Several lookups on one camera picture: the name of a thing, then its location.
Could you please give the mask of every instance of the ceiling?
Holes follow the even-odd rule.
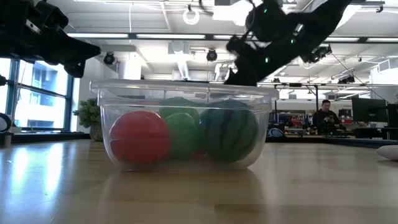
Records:
[[[134,1],[133,4],[110,4],[103,2],[86,2],[87,0],[48,0],[58,6],[69,18],[67,32],[155,32],[155,33],[201,33],[201,34],[241,34],[244,27],[237,26],[233,21],[213,20],[212,17],[200,13],[195,25],[183,20],[186,5],[191,4],[198,9],[197,1]],[[303,9],[310,0],[297,0],[294,10]],[[345,36],[397,36],[398,37],[398,1],[385,0],[384,11],[376,13],[376,6],[363,6],[356,11],[334,35]],[[214,1],[204,1],[214,6]],[[142,72],[150,74],[171,74],[177,64],[168,56],[169,40],[97,40],[98,45],[135,45],[148,69]],[[186,41],[192,48],[202,48],[187,62],[190,70],[214,71],[216,62],[207,62],[206,50],[214,48],[222,60],[232,59],[225,52],[225,41]],[[368,69],[385,61],[386,57],[398,55],[398,44],[332,44],[333,53],[346,68],[356,68],[355,72],[364,82],[369,76]],[[288,66],[280,77],[282,82],[327,82],[330,77],[344,72],[346,69],[333,56],[324,58],[315,65]]]

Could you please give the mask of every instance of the security camera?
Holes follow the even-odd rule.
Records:
[[[104,63],[106,65],[114,65],[116,62],[118,62],[118,60],[114,56],[114,52],[107,52],[104,58]]]
[[[210,49],[207,53],[206,59],[208,62],[214,62],[217,60],[217,53],[215,49]]]

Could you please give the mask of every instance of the red ball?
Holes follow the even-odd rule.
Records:
[[[120,116],[111,128],[111,150],[119,162],[148,164],[165,159],[170,133],[153,111],[133,111]]]

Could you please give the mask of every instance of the ceiling duct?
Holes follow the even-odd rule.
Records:
[[[169,43],[169,54],[176,54],[178,70],[180,71],[183,80],[189,80],[189,72],[187,65],[187,57],[189,54],[189,45],[181,40],[174,40]]]

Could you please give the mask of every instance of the person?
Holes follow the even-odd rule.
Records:
[[[326,123],[339,124],[337,115],[330,110],[330,101],[323,100],[321,109],[313,114],[312,124],[316,127],[323,126]]]

